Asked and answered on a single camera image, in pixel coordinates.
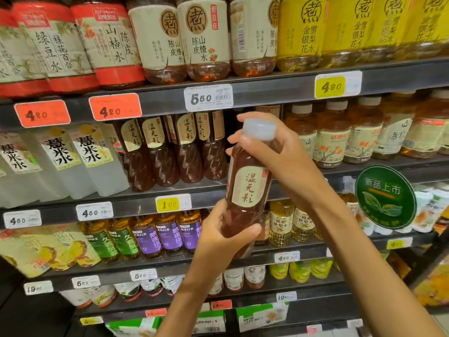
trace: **金银花雪梨水 bottle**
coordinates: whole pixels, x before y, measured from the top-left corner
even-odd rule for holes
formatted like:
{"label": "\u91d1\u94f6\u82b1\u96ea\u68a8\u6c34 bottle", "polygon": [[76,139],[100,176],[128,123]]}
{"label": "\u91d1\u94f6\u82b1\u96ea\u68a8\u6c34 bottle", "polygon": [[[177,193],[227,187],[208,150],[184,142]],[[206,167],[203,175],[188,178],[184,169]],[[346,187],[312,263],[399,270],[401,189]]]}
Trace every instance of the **金银花雪梨水 bottle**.
{"label": "\u91d1\u94f6\u82b1\u96ea\u68a8\u6c34 bottle", "polygon": [[401,150],[418,102],[413,95],[416,90],[393,92],[382,100],[380,110],[384,113],[384,124],[377,137],[373,158],[393,159]]}
{"label": "\u91d1\u94f6\u82b1\u96ea\u68a8\u6c34 bottle", "polygon": [[311,104],[293,104],[291,113],[285,119],[285,125],[298,134],[310,158],[313,156],[317,137],[317,124],[311,116],[311,109]]}
{"label": "\u91d1\u94f6\u82b1\u96ea\u68a8\u6c34 bottle", "polygon": [[182,238],[176,222],[176,213],[162,213],[157,215],[156,229],[162,245],[167,252],[177,252],[182,248]]}
{"label": "\u91d1\u94f6\u82b1\u96ea\u68a8\u6c34 bottle", "polygon": [[230,72],[226,0],[176,0],[187,73],[197,82]]}
{"label": "\u91d1\u94f6\u82b1\u96ea\u68a8\u6c34 bottle", "polygon": [[416,115],[402,144],[401,155],[431,158],[439,150],[449,119],[449,90],[436,89],[430,98],[416,109]]}
{"label": "\u91d1\u94f6\u82b1\u96ea\u68a8\u6c34 bottle", "polygon": [[64,127],[38,128],[31,132],[37,139],[37,142],[33,140],[31,144],[38,149],[36,143],[39,143],[73,199],[83,198],[97,191]]}
{"label": "\u91d1\u94f6\u82b1\u96ea\u68a8\u6c34 bottle", "polygon": [[369,18],[362,62],[387,62],[406,30],[412,0],[376,0]]}
{"label": "\u91d1\u94f6\u82b1\u96ea\u68a8\u6c34 bottle", "polygon": [[104,262],[121,260],[121,255],[109,235],[109,220],[81,223],[81,231]]}
{"label": "\u91d1\u94f6\u82b1\u96ea\u68a8\u6c34 bottle", "polygon": [[70,10],[103,88],[120,90],[145,84],[132,24],[122,0],[73,0]]}
{"label": "\u91d1\u94f6\u82b1\u96ea\u68a8\u6c34 bottle", "polygon": [[0,97],[31,98],[51,93],[33,47],[14,19],[11,6],[4,1],[0,1],[0,19],[2,33],[12,34],[0,38],[8,62],[2,65]]}
{"label": "\u91d1\u94f6\u82b1\u96ea\u68a8\u6c34 bottle", "polygon": [[321,59],[328,0],[281,0],[278,62],[282,72],[310,70]]}
{"label": "\u91d1\u94f6\u82b1\u96ea\u68a8\u6c34 bottle", "polygon": [[133,191],[149,190],[156,181],[153,177],[148,149],[136,119],[115,120],[103,123],[115,152],[127,161],[126,172]]}
{"label": "\u91d1\u94f6\u82b1\u96ea\u68a8\u6c34 bottle", "polygon": [[177,223],[185,249],[193,253],[201,233],[201,214],[199,209],[177,212]]}
{"label": "\u91d1\u94f6\u82b1\u96ea\u68a8\u6c34 bottle", "polygon": [[347,118],[351,124],[343,161],[352,164],[367,162],[377,143],[384,114],[379,109],[381,97],[359,97],[358,104],[348,109]]}
{"label": "\u91d1\u94f6\u82b1\u96ea\u68a8\u6c34 bottle", "polygon": [[145,258],[151,259],[162,255],[162,244],[154,225],[153,215],[138,217],[131,230]]}
{"label": "\u91d1\u94f6\u82b1\u96ea\u68a8\u6c34 bottle", "polygon": [[156,183],[167,187],[179,181],[175,153],[170,144],[170,133],[163,116],[139,118]]}
{"label": "\u91d1\u94f6\u82b1\u96ea\u68a8\u6c34 bottle", "polygon": [[70,8],[60,0],[12,1],[13,16],[53,92],[85,93],[98,89],[100,84]]}
{"label": "\u91d1\u94f6\u82b1\u96ea\u68a8\u6c34 bottle", "polygon": [[228,173],[225,152],[223,110],[195,113],[198,137],[203,146],[204,174],[210,180],[220,180]]}
{"label": "\u91d1\u94f6\u82b1\u96ea\u68a8\u6c34 bottle", "polygon": [[98,124],[70,125],[66,128],[98,195],[109,196],[129,188],[119,158]]}
{"label": "\u91d1\u94f6\u82b1\u96ea\u68a8\u6c34 bottle", "polygon": [[187,70],[173,0],[126,0],[126,6],[145,77],[155,85],[183,82]]}
{"label": "\u91d1\u94f6\u82b1\u96ea\u68a8\u6c34 bottle", "polygon": [[284,247],[289,244],[295,205],[289,199],[270,201],[270,238],[273,246]]}
{"label": "\u91d1\u94f6\u82b1\u96ea\u68a8\u6c34 bottle", "polygon": [[291,237],[298,242],[306,242],[313,233],[315,224],[310,216],[296,206],[291,225]]}
{"label": "\u91d1\u94f6\u82b1\u96ea\u68a8\u6c34 bottle", "polygon": [[329,0],[320,67],[352,66],[360,60],[375,2]]}
{"label": "\u91d1\u94f6\u82b1\u96ea\u68a8\u6c34 bottle", "polygon": [[203,161],[197,146],[195,115],[166,115],[171,141],[175,144],[176,157],[181,180],[185,183],[198,182],[204,177]]}
{"label": "\u91d1\u94f6\u82b1\u96ea\u68a8\u6c34 bottle", "polygon": [[412,0],[407,30],[399,40],[395,59],[420,59],[438,55],[447,40],[448,9],[448,0]]}
{"label": "\u91d1\u94f6\u82b1\u96ea\u68a8\u6c34 bottle", "polygon": [[[273,147],[276,123],[264,118],[249,118],[243,123],[243,133]],[[238,144],[232,150],[228,173],[226,201],[221,233],[230,238],[246,227],[262,219],[267,192],[271,184],[271,172]],[[251,252],[254,243],[236,253],[241,258]]]}
{"label": "\u91d1\u94f6\u82b1\u96ea\u68a8\u6c34 bottle", "polygon": [[229,21],[234,72],[240,77],[273,72],[278,45],[279,0],[231,0]]}
{"label": "\u91d1\u94f6\u82b1\u96ea\u68a8\u6c34 bottle", "polygon": [[348,101],[327,101],[326,109],[317,115],[317,138],[313,161],[324,169],[336,168],[343,161],[351,125],[345,116]]}
{"label": "\u91d1\u94f6\u82b1\u96ea\u68a8\u6c34 bottle", "polygon": [[142,257],[139,244],[132,234],[131,226],[136,222],[134,217],[112,219],[109,234],[123,256],[123,259],[138,259]]}

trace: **beige bottle label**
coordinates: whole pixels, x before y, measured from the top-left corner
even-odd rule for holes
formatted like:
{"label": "beige bottle label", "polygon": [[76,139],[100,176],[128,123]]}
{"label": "beige bottle label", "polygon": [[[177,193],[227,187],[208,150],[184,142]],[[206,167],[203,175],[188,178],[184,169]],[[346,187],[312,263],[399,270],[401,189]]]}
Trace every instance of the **beige bottle label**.
{"label": "beige bottle label", "polygon": [[76,22],[93,67],[141,65],[131,21],[124,6],[89,6],[92,9],[90,16],[78,18],[76,15]]}
{"label": "beige bottle label", "polygon": [[235,62],[276,56],[279,0],[235,0],[229,13]]}
{"label": "beige bottle label", "polygon": [[106,133],[106,136],[109,137],[115,152],[123,154],[123,147],[119,140],[119,136],[117,136],[117,133],[115,132],[114,124],[102,123],[102,127],[104,129],[104,132]]}
{"label": "beige bottle label", "polygon": [[225,1],[186,1],[178,6],[178,16],[186,64],[229,62]]}
{"label": "beige bottle label", "polygon": [[278,216],[271,212],[270,229],[277,234],[287,234],[291,231],[293,214],[290,216]]}
{"label": "beige bottle label", "polygon": [[168,126],[168,132],[169,132],[169,136],[171,138],[171,140],[176,143],[177,139],[176,139],[176,131],[175,131],[175,127],[173,126],[173,119],[171,118],[171,115],[167,114],[165,116],[165,119],[167,120],[167,126]]}
{"label": "beige bottle label", "polygon": [[42,170],[34,156],[27,150],[20,135],[16,133],[0,134],[0,155],[16,174]]}
{"label": "beige bottle label", "polygon": [[81,164],[80,157],[70,146],[69,134],[63,128],[51,127],[37,138],[57,170]]}
{"label": "beige bottle label", "polygon": [[129,18],[143,67],[161,70],[167,66],[184,65],[177,10],[168,5],[147,5],[131,9]]}
{"label": "beige bottle label", "polygon": [[93,73],[74,23],[50,20],[44,12],[25,12],[20,16],[24,22],[18,23],[32,40],[49,78]]}
{"label": "beige bottle label", "polygon": [[210,136],[209,114],[206,112],[195,113],[198,126],[198,137],[205,141]]}
{"label": "beige bottle label", "polygon": [[45,78],[32,55],[32,50],[28,46],[24,33],[18,27],[13,26],[0,26],[0,33],[3,33],[0,36],[2,52],[0,56],[0,83]]}
{"label": "beige bottle label", "polygon": [[293,213],[293,224],[305,231],[315,228],[315,224],[311,220],[310,216],[306,212],[303,212],[297,208],[295,208],[295,212]]}
{"label": "beige bottle label", "polygon": [[356,217],[357,211],[359,210],[359,203],[358,202],[348,202],[346,203],[346,207],[351,211],[352,215]]}
{"label": "beige bottle label", "polygon": [[150,149],[158,148],[165,142],[164,129],[160,117],[147,119],[142,123],[146,145]]}
{"label": "beige bottle label", "polygon": [[420,118],[413,121],[403,147],[415,151],[436,151],[438,143],[445,129],[445,120],[434,118]]}
{"label": "beige bottle label", "polygon": [[178,118],[177,123],[179,143],[192,143],[196,138],[195,116],[193,113],[185,114]]}
{"label": "beige bottle label", "polygon": [[273,114],[279,118],[279,114],[281,112],[280,105],[272,105],[272,106],[256,106],[255,110],[258,112],[265,112],[268,114]]}
{"label": "beige bottle label", "polygon": [[401,150],[414,116],[414,114],[386,114],[374,151],[395,154]]}
{"label": "beige bottle label", "polygon": [[449,149],[449,119],[446,119],[445,130],[440,142],[442,147]]}
{"label": "beige bottle label", "polygon": [[120,132],[125,141],[126,150],[129,152],[137,150],[142,146],[142,135],[137,120],[130,119],[126,121],[122,125]]}
{"label": "beige bottle label", "polygon": [[317,133],[314,132],[310,135],[299,136],[299,138],[311,158],[313,155],[313,148],[315,147],[315,139],[317,138]]}
{"label": "beige bottle label", "polygon": [[81,159],[88,168],[97,167],[114,160],[106,147],[105,138],[98,124],[82,124],[79,131],[69,134]]}
{"label": "beige bottle label", "polygon": [[344,154],[366,158],[373,154],[382,125],[376,127],[354,127],[349,134]]}
{"label": "beige bottle label", "polygon": [[224,118],[223,118],[223,110],[218,110],[212,112],[212,121],[214,123],[214,132],[215,132],[215,140],[224,138]]}
{"label": "beige bottle label", "polygon": [[351,130],[319,131],[313,150],[313,159],[326,163],[341,162],[350,132]]}
{"label": "beige bottle label", "polygon": [[235,174],[231,202],[240,207],[254,207],[262,199],[268,180],[268,169],[246,166]]}

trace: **green round sign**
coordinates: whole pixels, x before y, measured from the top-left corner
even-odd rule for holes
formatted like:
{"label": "green round sign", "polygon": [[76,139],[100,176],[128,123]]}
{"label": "green round sign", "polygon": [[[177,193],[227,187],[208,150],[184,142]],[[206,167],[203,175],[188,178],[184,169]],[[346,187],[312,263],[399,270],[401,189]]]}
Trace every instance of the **green round sign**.
{"label": "green round sign", "polygon": [[404,228],[416,215],[412,185],[401,173],[384,165],[362,170],[356,180],[356,198],[363,213],[384,228]]}

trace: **plastic bottle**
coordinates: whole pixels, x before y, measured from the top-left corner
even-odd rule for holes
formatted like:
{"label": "plastic bottle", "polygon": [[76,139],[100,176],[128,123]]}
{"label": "plastic bottle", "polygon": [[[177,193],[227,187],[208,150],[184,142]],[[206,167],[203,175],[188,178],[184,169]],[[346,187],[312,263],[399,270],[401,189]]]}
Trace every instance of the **plastic bottle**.
{"label": "plastic bottle", "polygon": [[195,113],[198,137],[203,142],[201,148],[206,177],[220,180],[228,174],[225,152],[225,132],[223,110]]}
{"label": "plastic bottle", "polygon": [[278,69],[311,70],[321,59],[328,0],[281,0]]}
{"label": "plastic bottle", "polygon": [[346,67],[362,56],[374,0],[329,0],[320,67]]}
{"label": "plastic bottle", "polygon": [[37,193],[30,191],[29,183],[22,180],[5,160],[0,158],[0,204],[5,208],[23,206],[38,199]]}
{"label": "plastic bottle", "polygon": [[373,150],[373,158],[390,160],[401,150],[407,132],[415,117],[416,90],[393,92],[382,100],[380,110],[384,113],[384,124]]}
{"label": "plastic bottle", "polygon": [[343,160],[351,125],[346,119],[348,101],[327,101],[326,109],[317,116],[317,138],[313,161],[319,168],[332,169]]}
{"label": "plastic bottle", "polygon": [[162,286],[169,296],[174,296],[184,279],[183,275],[161,278]]}
{"label": "plastic bottle", "polygon": [[412,0],[376,0],[369,18],[362,62],[387,62],[406,31]]}
{"label": "plastic bottle", "polygon": [[199,209],[177,212],[177,223],[185,249],[194,253],[201,233],[201,214]]}
{"label": "plastic bottle", "polygon": [[270,237],[270,209],[269,204],[265,205],[265,209],[262,213],[262,218],[260,224],[262,230],[260,234],[255,238],[254,246],[265,246],[268,244],[268,239]]}
{"label": "plastic bottle", "polygon": [[315,224],[310,216],[296,207],[293,213],[291,237],[298,242],[306,242],[313,233],[313,228],[315,228]]}
{"label": "plastic bottle", "polygon": [[265,284],[265,265],[244,268],[246,284],[253,290],[261,289]]}
{"label": "plastic bottle", "polygon": [[44,96],[52,91],[42,72],[33,50],[14,19],[11,7],[0,1],[0,46],[3,59],[0,62],[0,96],[28,98]]}
{"label": "plastic bottle", "polygon": [[200,181],[204,177],[204,170],[201,153],[196,143],[195,115],[188,113],[165,117],[171,141],[175,144],[181,180],[185,183]]}
{"label": "plastic bottle", "polygon": [[384,114],[379,109],[381,97],[359,97],[358,105],[348,109],[348,122],[351,124],[343,161],[351,164],[367,162],[377,143]]}
{"label": "plastic bottle", "polygon": [[56,240],[66,246],[81,267],[92,267],[101,259],[88,239],[81,232],[77,222],[64,225],[50,225]]}
{"label": "plastic bottle", "polygon": [[18,230],[0,231],[0,256],[27,278],[44,274],[50,265]]}
{"label": "plastic bottle", "polygon": [[82,289],[60,291],[59,294],[77,309],[83,309],[92,304],[92,300],[87,297]]}
{"label": "plastic bottle", "polygon": [[289,266],[290,277],[297,283],[307,283],[310,278],[311,260],[291,262]]}
{"label": "plastic bottle", "polygon": [[289,199],[270,201],[270,211],[270,243],[276,247],[288,246],[295,205]]}
{"label": "plastic bottle", "polygon": [[313,259],[310,263],[310,273],[318,279],[326,279],[329,275],[332,263],[331,258]]}
{"label": "plastic bottle", "polygon": [[38,250],[40,256],[55,271],[66,271],[76,264],[75,256],[56,239],[51,226],[25,228],[21,237]]}
{"label": "plastic bottle", "polygon": [[220,292],[223,290],[223,273],[220,273],[220,275],[215,280],[214,286],[209,291],[210,296],[217,296],[220,294]]}
{"label": "plastic bottle", "polygon": [[158,231],[154,225],[153,215],[139,217],[131,227],[131,230],[145,258],[152,259],[165,254]]}
{"label": "plastic bottle", "polygon": [[82,222],[81,231],[104,262],[121,260],[121,255],[109,235],[109,220]]}
{"label": "plastic bottle", "polygon": [[103,88],[120,90],[145,84],[142,62],[122,0],[73,0],[87,54]]}
{"label": "plastic bottle", "polygon": [[[263,118],[250,118],[243,124],[243,133],[273,146],[276,124]],[[238,144],[234,146],[229,166],[226,201],[221,233],[229,238],[246,227],[260,222],[271,184],[271,172]],[[249,255],[253,243],[244,246],[235,258]]]}
{"label": "plastic bottle", "polygon": [[231,71],[226,0],[176,0],[187,73],[197,82]]}
{"label": "plastic bottle", "polygon": [[142,280],[139,282],[142,286],[142,289],[148,294],[150,297],[155,297],[160,292],[162,292],[162,281],[160,278],[156,278],[153,280]]}
{"label": "plastic bottle", "polygon": [[264,112],[268,114],[273,114],[278,118],[282,118],[282,109],[283,104],[277,105],[259,105],[255,107],[255,110],[258,112]]}
{"label": "plastic bottle", "polygon": [[143,144],[142,134],[136,119],[115,120],[104,124],[109,126],[109,136],[115,131],[115,152],[123,152],[129,166],[127,169],[128,181],[133,191],[149,190],[156,184],[150,164],[147,147]]}
{"label": "plastic bottle", "polygon": [[131,226],[136,222],[134,217],[113,219],[108,232],[123,256],[123,259],[138,259],[142,257],[139,244],[132,234]]}
{"label": "plastic bottle", "polygon": [[69,7],[60,0],[13,0],[12,12],[54,92],[82,93],[100,86]]}
{"label": "plastic bottle", "polygon": [[288,274],[288,262],[283,264],[271,264],[268,265],[270,274],[277,280],[282,280],[287,277]]}
{"label": "plastic bottle", "polygon": [[40,149],[32,149],[27,144],[34,141],[30,133],[19,133],[0,133],[0,155],[20,176],[20,182],[26,185],[29,192],[36,194],[41,202],[68,197],[68,190],[59,175],[54,174],[47,156]]}
{"label": "plastic bottle", "polygon": [[430,58],[442,51],[447,37],[447,4],[447,0],[413,0],[395,59]]}
{"label": "plastic bottle", "polygon": [[137,281],[114,284],[114,287],[125,301],[135,301],[143,292]]}
{"label": "plastic bottle", "polygon": [[293,104],[291,114],[285,119],[285,125],[298,134],[310,158],[317,138],[317,124],[312,118],[311,110],[311,104]]}
{"label": "plastic bottle", "polygon": [[92,302],[100,308],[108,306],[112,303],[117,295],[113,285],[89,287],[87,289],[83,289],[83,291],[90,298],[90,300],[92,300]]}
{"label": "plastic bottle", "polygon": [[126,0],[126,6],[141,53],[145,77],[156,85],[183,82],[187,77],[187,69],[174,2]]}
{"label": "plastic bottle", "polygon": [[170,144],[170,135],[163,123],[163,117],[139,118],[156,183],[167,187],[179,181],[175,154]]}
{"label": "plastic bottle", "polygon": [[243,268],[233,268],[224,271],[223,276],[226,287],[233,292],[240,291],[244,284],[244,273]]}
{"label": "plastic bottle", "polygon": [[73,199],[84,198],[97,191],[65,128],[45,127],[30,132],[36,139],[29,140],[30,147],[50,158],[53,170]]}
{"label": "plastic bottle", "polygon": [[273,72],[278,46],[279,0],[231,0],[229,13],[234,72],[239,77]]}
{"label": "plastic bottle", "polygon": [[119,158],[98,124],[70,125],[67,130],[98,195],[109,196],[129,188]]}
{"label": "plastic bottle", "polygon": [[401,155],[412,158],[431,158],[440,148],[441,138],[449,119],[447,107],[449,89],[432,91],[429,100],[420,104],[416,116],[402,144]]}
{"label": "plastic bottle", "polygon": [[162,213],[156,216],[156,228],[167,252],[177,252],[182,248],[182,238],[176,223],[175,213]]}

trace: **bottle label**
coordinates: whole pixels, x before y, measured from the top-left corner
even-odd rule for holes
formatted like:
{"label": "bottle label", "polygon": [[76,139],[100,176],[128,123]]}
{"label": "bottle label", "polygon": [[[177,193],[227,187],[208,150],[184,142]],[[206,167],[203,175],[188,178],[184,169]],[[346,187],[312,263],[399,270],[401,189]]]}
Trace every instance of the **bottle label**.
{"label": "bottle label", "polygon": [[299,135],[301,143],[306,148],[310,158],[313,156],[313,148],[315,147],[315,140],[317,138],[317,133],[314,132],[310,135]]}
{"label": "bottle label", "polygon": [[178,140],[176,138],[175,127],[173,126],[173,120],[171,119],[171,115],[167,114],[165,116],[165,119],[167,120],[168,132],[169,132],[171,141],[173,143],[177,144]]}
{"label": "bottle label", "polygon": [[177,128],[179,143],[189,144],[196,138],[195,116],[193,113],[185,114],[178,118]]}
{"label": "bottle label", "polygon": [[281,112],[281,106],[280,105],[256,106],[255,110],[258,111],[258,112],[265,112],[265,113],[268,113],[268,114],[273,114],[273,115],[275,115],[276,117],[279,118],[279,114]]}
{"label": "bottle label", "polygon": [[114,244],[106,232],[86,235],[86,238],[100,258],[109,258],[117,255],[117,249],[115,249]]}
{"label": "bottle label", "polygon": [[197,112],[195,117],[198,126],[198,137],[200,140],[205,141],[210,136],[209,114],[207,112]]}
{"label": "bottle label", "polygon": [[40,145],[52,160],[57,170],[64,170],[81,163],[81,159],[70,145],[67,131],[61,127],[51,127],[38,135]]}
{"label": "bottle label", "polygon": [[160,147],[165,142],[164,129],[160,117],[154,117],[145,120],[142,123],[143,135],[145,136],[146,145],[150,149]]}
{"label": "bottle label", "polygon": [[114,150],[118,154],[123,154],[123,147],[120,142],[119,136],[115,132],[114,124],[102,123],[103,129],[106,132],[106,135],[109,136],[112,146]]}
{"label": "bottle label", "polygon": [[304,231],[309,231],[315,228],[315,224],[310,216],[297,208],[295,208],[295,212],[293,213],[293,224]]}
{"label": "bottle label", "polygon": [[359,210],[359,203],[358,202],[347,202],[346,207],[351,211],[352,215],[356,217],[357,211]]}
{"label": "bottle label", "polygon": [[245,278],[253,284],[261,283],[265,279],[265,265],[245,267]]}
{"label": "bottle label", "polygon": [[321,55],[327,9],[328,0],[283,0],[281,2],[278,59],[289,56]]}
{"label": "bottle label", "polygon": [[411,1],[376,0],[364,47],[390,46],[400,42]]}
{"label": "bottle label", "polygon": [[49,78],[93,73],[69,7],[26,2],[15,4],[13,13]]}
{"label": "bottle label", "polygon": [[195,249],[198,244],[199,235],[201,234],[201,223],[196,221],[188,225],[179,225],[181,230],[182,241],[187,249]]}
{"label": "bottle label", "polygon": [[254,207],[262,199],[268,180],[268,169],[246,166],[235,174],[231,202],[240,207]]}
{"label": "bottle label", "polygon": [[178,6],[178,15],[185,61],[188,65],[229,62],[225,1],[185,1]]}
{"label": "bottle label", "polygon": [[290,216],[278,216],[271,212],[270,229],[277,234],[287,234],[291,231],[293,214]]}
{"label": "bottle label", "polygon": [[11,11],[0,9],[0,83],[44,79],[32,49]]}
{"label": "bottle label", "polygon": [[172,293],[176,293],[183,279],[184,279],[183,275],[176,275],[174,277],[165,277],[162,278],[162,286],[164,286],[164,289],[169,290]]}
{"label": "bottle label", "polygon": [[331,0],[323,53],[361,49],[368,32],[374,0]]}
{"label": "bottle label", "polygon": [[121,254],[130,255],[136,254],[139,248],[129,233],[128,229],[120,231],[109,231],[111,238],[114,240]]}
{"label": "bottle label", "polygon": [[128,152],[137,150],[142,146],[142,135],[137,120],[130,119],[126,121],[121,128],[123,140],[125,141]]}
{"label": "bottle label", "polygon": [[449,149],[449,119],[446,119],[445,129],[441,137],[441,146]]}
{"label": "bottle label", "polygon": [[106,147],[105,138],[98,124],[82,124],[80,130],[69,132],[76,150],[88,168],[112,162],[114,159]]}
{"label": "bottle label", "polygon": [[244,270],[243,268],[234,268],[226,270],[223,273],[225,283],[230,290],[239,290],[243,286]]}
{"label": "bottle label", "polygon": [[421,152],[438,150],[445,124],[443,119],[415,119],[402,146]]}
{"label": "bottle label", "polygon": [[367,158],[373,154],[377,136],[382,125],[377,127],[353,127],[349,134],[344,154],[356,158]]}
{"label": "bottle label", "polygon": [[220,275],[215,280],[214,286],[209,291],[209,295],[214,296],[221,292],[223,289],[223,273],[220,273]]}
{"label": "bottle label", "polygon": [[176,222],[157,225],[156,228],[165,249],[177,249],[182,246],[182,238]]}
{"label": "bottle label", "polygon": [[218,110],[212,112],[212,121],[214,123],[214,133],[215,140],[224,138],[224,118],[223,118],[223,110]]}
{"label": "bottle label", "polygon": [[31,152],[26,149],[20,135],[16,133],[0,133],[0,155],[16,174],[42,170]]}
{"label": "bottle label", "polygon": [[162,285],[162,281],[160,278],[152,279],[152,280],[142,280],[140,282],[144,291],[154,291]]}
{"label": "bottle label", "polygon": [[143,67],[162,70],[184,65],[177,10],[168,5],[146,5],[129,11]]}
{"label": "bottle label", "polygon": [[413,0],[402,43],[444,42],[449,0]]}
{"label": "bottle label", "polygon": [[114,284],[114,287],[122,296],[131,297],[139,292],[140,284],[134,281],[128,281],[126,283]]}
{"label": "bottle label", "polygon": [[319,131],[313,150],[313,159],[327,163],[341,162],[350,132],[351,130]]}
{"label": "bottle label", "polygon": [[235,0],[229,14],[235,62],[276,56],[279,0]]}
{"label": "bottle label", "polygon": [[374,151],[382,154],[399,152],[414,116],[414,114],[386,114]]}
{"label": "bottle label", "polygon": [[143,228],[141,231],[132,231],[132,233],[138,241],[143,254],[156,253],[162,249],[158,233],[153,226]]}
{"label": "bottle label", "polygon": [[82,4],[70,8],[95,69],[141,65],[132,25],[120,4]]}

